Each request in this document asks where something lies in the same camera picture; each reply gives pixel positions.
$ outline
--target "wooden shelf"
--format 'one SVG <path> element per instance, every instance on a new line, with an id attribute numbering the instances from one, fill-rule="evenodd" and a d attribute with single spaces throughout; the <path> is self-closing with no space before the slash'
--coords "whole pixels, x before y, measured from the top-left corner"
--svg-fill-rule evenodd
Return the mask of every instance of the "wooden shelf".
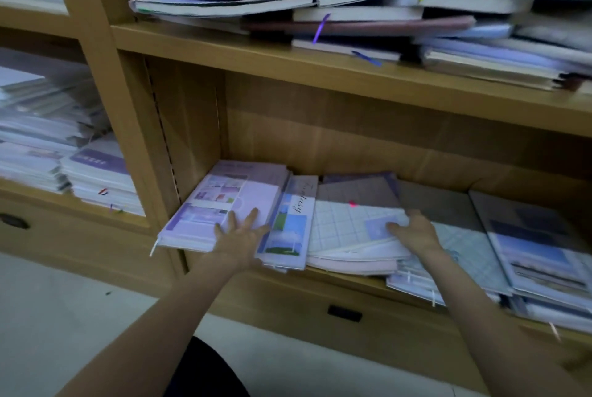
<path id="1" fill-rule="evenodd" d="M 0 6 L 0 27 L 77 38 L 74 24 L 68 15 L 38 10 Z"/>
<path id="2" fill-rule="evenodd" d="M 133 232 L 152 234 L 144 216 L 111 212 L 106 207 L 83 202 L 72 193 L 51 193 L 0 178 L 0 196 L 9 199 L 17 198 L 20 202 L 30 202 L 40 207 Z"/>
<path id="3" fill-rule="evenodd" d="M 495 121 L 592 137 L 592 103 L 567 91 L 427 72 L 167 22 L 112 27 L 117 48 Z"/>

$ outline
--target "bookshelf back panel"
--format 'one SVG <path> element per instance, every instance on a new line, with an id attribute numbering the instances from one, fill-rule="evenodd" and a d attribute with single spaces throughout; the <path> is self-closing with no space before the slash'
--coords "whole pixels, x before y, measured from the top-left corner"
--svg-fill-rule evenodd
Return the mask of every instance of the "bookshelf back panel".
<path id="1" fill-rule="evenodd" d="M 228 151 L 302 174 L 393 170 L 565 207 L 589 196 L 592 140 L 226 72 Z"/>

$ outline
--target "white tile floor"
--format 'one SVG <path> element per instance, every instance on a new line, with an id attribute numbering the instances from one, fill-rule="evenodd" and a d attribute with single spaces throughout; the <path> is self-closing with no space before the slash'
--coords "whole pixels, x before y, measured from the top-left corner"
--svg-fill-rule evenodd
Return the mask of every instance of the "white tile floor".
<path id="1" fill-rule="evenodd" d="M 0 396 L 53 396 L 153 302 L 0 254 Z M 211 315 L 196 334 L 224 357 L 253 397 L 479 396 Z"/>

